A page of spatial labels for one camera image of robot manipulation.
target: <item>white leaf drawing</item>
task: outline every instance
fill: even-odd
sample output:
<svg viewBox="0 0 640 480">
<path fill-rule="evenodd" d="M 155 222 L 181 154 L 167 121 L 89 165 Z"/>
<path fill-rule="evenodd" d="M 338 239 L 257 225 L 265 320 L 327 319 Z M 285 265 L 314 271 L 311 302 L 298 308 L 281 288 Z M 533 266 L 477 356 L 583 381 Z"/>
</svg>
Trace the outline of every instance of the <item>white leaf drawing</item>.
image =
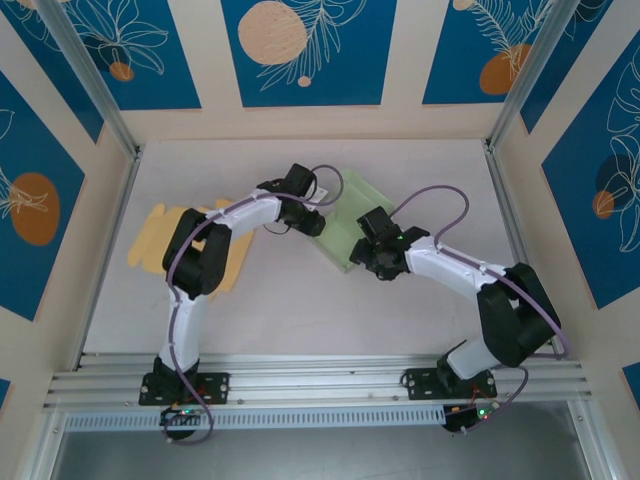
<svg viewBox="0 0 640 480">
<path fill-rule="evenodd" d="M 509 60 L 510 76 L 513 80 L 522 65 L 522 48 L 540 29 L 553 6 L 554 0 L 533 0 L 524 13 L 516 16 L 510 0 L 475 0 L 465 10 L 476 16 L 480 33 L 488 38 L 497 53 Z"/>
<path fill-rule="evenodd" d="M 6 109 L 0 109 L 0 140 L 9 133 L 11 122 L 15 112 Z M 0 167 L 0 216 L 5 218 L 11 213 L 11 210 L 20 212 L 22 207 L 29 207 L 41 212 L 46 212 L 47 206 L 43 202 L 47 199 L 48 194 L 29 195 L 13 185 Z"/>
<path fill-rule="evenodd" d="M 640 245 L 640 142 L 633 135 L 639 125 L 640 47 L 620 74 L 609 107 L 606 127 L 613 135 L 610 148 L 615 172 L 602 189 L 608 195 L 599 195 L 595 205 L 597 215 L 607 214 L 604 218 L 611 213 L 620 215 L 621 253 L 633 252 Z"/>
<path fill-rule="evenodd" d="M 351 4 L 355 5 L 356 1 L 358 4 L 355 8 L 347 8 Z M 286 61 L 258 62 L 262 63 L 262 71 L 257 77 L 264 78 L 260 89 L 264 91 L 280 82 L 290 85 L 298 81 L 300 85 L 303 85 L 301 82 L 309 85 L 323 65 L 331 62 L 331 56 L 340 53 L 338 29 L 360 15 L 367 0 L 277 0 L 259 3 L 264 4 L 265 11 L 271 9 L 277 12 L 280 5 L 289 13 L 287 18 L 276 20 L 268 26 L 271 45 L 267 45 L 265 49 L 273 48 L 280 58 L 287 58 L 288 52 L 299 51 L 294 58 Z M 292 32 L 300 24 L 304 26 L 305 33 L 303 48 L 300 48 L 298 42 L 291 41 L 287 44 Z"/>
<path fill-rule="evenodd" d="M 10 7 L 32 37 L 59 51 L 36 10 L 25 7 L 17 0 L 1 1 Z M 132 73 L 131 70 L 123 70 L 120 65 L 126 65 L 129 69 L 137 65 L 153 70 L 158 75 L 164 73 L 164 63 L 153 49 L 167 42 L 169 32 L 148 22 L 138 21 L 138 0 L 70 0 L 61 5 L 85 47 L 90 52 L 98 53 L 92 58 L 96 63 L 103 63 L 98 65 L 99 69 L 113 73 L 110 67 L 114 65 L 113 62 L 118 62 L 115 71 L 119 72 L 116 78 L 120 80 L 129 80 L 123 76 Z"/>
<path fill-rule="evenodd" d="M 576 11 L 573 13 L 571 20 L 564 29 L 564 33 L 573 41 L 576 34 L 576 28 L 579 23 L 592 23 L 595 22 L 604 10 L 604 5 L 608 0 L 597 0 L 597 3 L 587 2 L 582 0 L 576 7 Z"/>
</svg>

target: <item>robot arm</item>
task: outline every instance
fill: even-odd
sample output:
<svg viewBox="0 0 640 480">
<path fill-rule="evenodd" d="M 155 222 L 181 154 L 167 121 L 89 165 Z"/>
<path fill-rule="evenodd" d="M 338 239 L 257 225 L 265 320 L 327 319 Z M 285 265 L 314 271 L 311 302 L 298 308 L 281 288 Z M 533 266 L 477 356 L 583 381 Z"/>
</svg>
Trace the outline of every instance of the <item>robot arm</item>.
<svg viewBox="0 0 640 480">
<path fill-rule="evenodd" d="M 516 283 L 560 326 L 544 288 L 528 265 L 505 268 L 441 243 L 436 248 L 429 232 L 417 227 L 402 231 L 381 207 L 361 217 L 358 224 L 365 238 L 354 247 L 352 262 L 364 264 L 380 280 L 393 280 L 400 273 L 429 277 L 477 302 L 482 334 L 438 361 L 437 379 L 450 398 L 464 398 L 461 392 L 468 389 L 469 382 L 488 369 L 517 367 L 554 335 L 531 305 L 485 273 L 487 270 Z"/>
<path fill-rule="evenodd" d="M 174 266 L 179 250 L 196 228 L 207 220 L 210 223 L 194 238 L 198 242 L 204 241 L 202 251 L 193 245 L 188 246 L 175 265 L 166 341 L 154 361 L 153 372 L 143 379 L 140 405 L 172 405 L 190 400 L 176 366 L 199 391 L 208 391 L 206 382 L 211 380 L 211 375 L 197 373 L 200 324 L 206 313 L 207 296 L 224 277 L 231 243 L 254 228 L 275 221 L 282 221 L 311 237 L 320 235 L 325 219 L 317 211 L 308 209 L 297 200 L 270 195 L 280 193 L 304 197 L 316 181 L 313 172 L 294 164 L 285 178 L 258 185 L 248 197 L 226 209 L 206 213 L 189 209 L 184 212 L 162 261 L 167 272 Z M 171 355 L 172 347 L 175 362 Z"/>
<path fill-rule="evenodd" d="M 267 191 L 256 189 L 251 193 L 250 197 L 256 198 L 264 193 L 267 193 Z M 203 281 L 193 282 L 193 276 L 189 275 L 190 272 L 187 271 L 194 269 L 194 265 L 197 266 L 198 262 L 194 261 L 196 256 L 199 256 L 199 252 L 196 253 L 197 251 L 190 252 L 191 262 L 188 261 L 189 254 L 185 254 L 187 260 L 179 264 L 174 275 L 173 281 L 177 287 L 179 300 L 176 301 L 174 295 L 170 294 L 170 309 L 173 311 L 177 303 L 180 303 L 173 327 L 173 344 L 178 366 L 182 370 L 189 370 L 198 361 L 198 337 L 200 324 L 206 312 L 207 295 L 213 292 L 222 281 L 231 243 L 260 225 L 277 221 L 281 205 L 282 201 L 280 199 L 268 197 L 243 205 L 228 215 L 223 210 L 211 210 L 204 214 L 196 210 L 189 210 L 184 213 L 181 224 L 174 234 L 163 261 L 163 267 L 167 271 L 171 263 L 173 263 L 176 252 L 184 243 L 186 237 L 193 231 L 192 226 L 195 227 L 204 219 L 211 218 L 217 213 L 222 213 L 222 218 L 215 220 L 211 224 L 208 238 L 206 238 L 205 250 L 203 250 L 202 256 L 204 257 L 209 253 L 208 251 L 205 253 L 208 246 L 214 248 L 211 251 L 211 258 L 204 258 L 200 262 L 200 264 L 206 262 L 204 263 L 206 271 L 201 274 Z M 167 340 L 160 352 L 160 359 L 164 365 L 173 368 L 173 361 L 169 351 L 168 331 Z"/>
</svg>

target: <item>purple cable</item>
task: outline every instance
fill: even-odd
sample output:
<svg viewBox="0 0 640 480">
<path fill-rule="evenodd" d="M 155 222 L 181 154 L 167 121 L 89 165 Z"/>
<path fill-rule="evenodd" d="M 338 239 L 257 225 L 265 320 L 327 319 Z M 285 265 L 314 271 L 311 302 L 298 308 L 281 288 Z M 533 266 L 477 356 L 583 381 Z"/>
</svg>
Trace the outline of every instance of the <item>purple cable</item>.
<svg viewBox="0 0 640 480">
<path fill-rule="evenodd" d="M 456 192 L 458 195 L 460 195 L 462 197 L 462 199 L 464 200 L 464 210 L 462 211 L 462 213 L 455 220 L 453 220 L 451 223 L 448 223 L 447 225 L 445 225 L 435 235 L 435 237 L 433 239 L 433 243 L 436 246 L 436 248 L 438 249 L 438 252 L 441 252 L 444 255 L 447 255 L 448 257 L 451 257 L 454 260 L 457 260 L 457 261 L 459 261 L 461 263 L 464 263 L 465 265 L 468 265 L 468 266 L 470 266 L 470 267 L 472 267 L 472 268 L 474 268 L 476 270 L 482 271 L 483 269 L 482 269 L 482 265 L 481 264 L 476 263 L 476 262 L 474 262 L 472 260 L 469 260 L 469 259 L 467 259 L 465 257 L 462 257 L 462 256 L 456 254 L 455 252 L 452 252 L 452 251 L 447 250 L 446 248 L 440 246 L 440 238 L 442 237 L 442 235 L 444 235 L 446 232 L 448 232 L 453 227 L 458 225 L 464 219 L 464 217 L 467 216 L 467 213 L 469 213 L 469 207 L 470 207 L 469 197 L 467 196 L 466 193 L 464 193 L 459 188 L 454 187 L 452 185 L 431 185 L 429 187 L 421 188 L 417 192 L 412 193 L 411 195 L 409 195 L 409 197 L 407 197 L 407 199 L 405 201 L 403 201 L 393 212 L 391 212 L 389 214 L 389 216 L 393 217 L 402 208 L 404 208 L 411 200 L 416 198 L 418 195 L 420 195 L 420 194 L 422 194 L 424 192 L 428 192 L 430 190 L 451 190 L 451 191 Z M 562 332 L 562 330 L 560 330 L 560 327 L 558 327 L 556 322 L 553 321 L 553 318 L 551 318 L 551 315 L 549 315 L 538 304 L 538 302 L 536 302 L 535 299 L 533 299 L 527 292 L 522 290 L 518 285 L 516 285 L 514 282 L 512 282 L 511 280 L 509 280 L 505 276 L 500 275 L 499 273 L 494 272 L 493 270 L 490 270 L 488 268 L 485 268 L 484 272 L 487 273 L 488 275 L 492 276 L 496 280 L 502 282 L 508 288 L 510 288 L 511 290 L 516 292 L 520 296 L 520 298 L 525 300 L 536 312 L 538 312 L 538 314 L 547 322 L 547 324 L 549 325 L 551 330 L 553 330 L 553 333 L 555 333 L 558 336 L 558 338 L 560 339 L 560 342 L 562 343 L 562 347 L 563 347 L 563 352 L 562 353 L 560 353 L 558 355 L 546 354 L 546 353 L 538 353 L 538 354 L 531 355 L 531 357 L 536 357 L 536 358 L 554 358 L 554 359 L 561 359 L 561 358 L 568 357 L 569 356 L 569 352 L 570 352 L 569 339 L 566 337 L 564 332 Z M 510 405 L 515 400 L 515 398 L 518 395 L 520 395 L 522 390 L 524 390 L 524 387 L 527 385 L 527 382 L 529 381 L 529 371 L 525 367 L 516 367 L 516 368 L 519 368 L 520 370 L 522 370 L 524 372 L 524 378 L 522 380 L 522 383 L 520 384 L 518 389 L 515 392 L 513 392 L 513 394 L 505 402 L 502 403 L 500 408 L 505 407 L 507 405 Z M 486 420 L 478 422 L 477 424 L 473 425 L 472 427 L 466 429 L 465 433 L 470 432 L 472 430 L 475 430 L 476 428 L 478 428 L 481 425 L 484 425 L 490 418 L 493 418 L 493 416 L 495 415 L 495 413 L 498 412 L 498 410 L 496 410 Z"/>
<path fill-rule="evenodd" d="M 323 168 L 326 168 L 326 169 L 329 169 L 329 170 L 333 171 L 338 176 L 338 179 L 340 181 L 340 188 L 338 189 L 338 193 L 331 200 L 328 200 L 326 202 L 311 202 L 311 201 L 309 201 L 309 200 L 307 200 L 305 198 L 296 197 L 295 195 L 289 195 L 288 193 L 271 193 L 271 192 L 269 192 L 269 193 L 263 193 L 263 194 L 257 195 L 255 197 L 255 199 L 253 197 L 249 197 L 249 198 L 245 198 L 243 200 L 240 200 L 238 203 L 234 203 L 233 205 L 230 205 L 229 207 L 227 207 L 225 209 L 222 209 L 222 211 L 224 213 L 232 212 L 233 210 L 236 210 L 236 209 L 238 209 L 240 207 L 248 205 L 249 203 L 255 202 L 256 200 L 262 200 L 264 198 L 272 198 L 272 197 L 288 198 L 290 200 L 295 200 L 295 201 L 303 203 L 305 205 L 312 205 L 314 207 L 326 207 L 328 205 L 331 205 L 331 204 L 335 203 L 338 200 L 338 198 L 340 198 L 340 196 L 342 195 L 342 192 L 344 191 L 344 178 L 342 177 L 342 174 L 340 173 L 340 171 L 337 168 L 333 167 L 332 165 L 318 165 L 317 167 L 314 167 L 312 171 L 315 172 L 316 170 L 323 169 Z M 173 440 L 173 439 L 171 439 L 169 437 L 168 428 L 173 423 L 173 421 L 174 421 L 173 419 L 174 418 L 178 418 L 179 415 L 175 415 L 174 417 L 170 418 L 165 423 L 165 426 L 164 426 L 164 429 L 162 430 L 162 432 L 163 432 L 165 438 L 168 441 L 171 441 L 172 443 L 174 443 L 176 445 L 182 445 L 182 446 L 197 445 L 199 443 L 202 443 L 202 442 L 205 442 L 206 440 L 208 440 L 211 437 L 212 433 L 213 433 L 213 415 L 211 415 L 211 411 L 209 410 L 209 406 L 207 405 L 207 403 L 198 394 L 198 392 L 193 387 L 193 385 L 191 385 L 191 382 L 189 382 L 189 379 L 187 379 L 186 375 L 182 371 L 182 368 L 180 368 L 180 365 L 178 364 L 178 358 L 176 357 L 176 352 L 175 352 L 174 345 L 173 345 L 174 344 L 173 336 L 174 336 L 176 319 L 178 318 L 178 310 L 180 309 L 180 294 L 178 293 L 178 290 L 176 289 L 175 285 L 173 284 L 173 276 L 175 275 L 176 268 L 178 267 L 178 263 L 180 263 L 180 260 L 182 259 L 182 256 L 187 251 L 187 248 L 189 248 L 189 246 L 191 245 L 193 240 L 198 236 L 198 234 L 202 230 L 204 230 L 207 226 L 211 225 L 217 219 L 222 217 L 222 215 L 223 215 L 222 213 L 216 213 L 215 215 L 211 216 L 210 218 L 208 218 L 204 222 L 202 222 L 200 225 L 198 225 L 191 232 L 191 234 L 187 237 L 187 239 L 184 241 L 184 243 L 182 244 L 182 246 L 180 247 L 180 249 L 176 253 L 175 258 L 173 259 L 173 262 L 171 263 L 171 267 L 169 267 L 169 271 L 167 272 L 167 284 L 169 285 L 169 289 L 173 293 L 173 295 L 175 297 L 175 302 L 176 302 L 176 306 L 173 308 L 173 310 L 171 312 L 171 320 L 169 321 L 169 354 L 171 355 L 171 361 L 173 362 L 173 368 L 176 371 L 176 373 L 178 374 L 178 377 L 180 377 L 180 380 L 182 380 L 182 383 L 184 384 L 185 387 L 187 387 L 187 390 L 189 390 L 189 393 L 191 393 L 191 395 L 196 400 L 196 402 L 202 408 L 204 408 L 205 414 L 207 415 L 207 419 L 209 420 L 209 429 L 207 430 L 207 434 L 204 437 L 199 438 L 197 440 L 183 441 L 183 440 Z"/>
</svg>

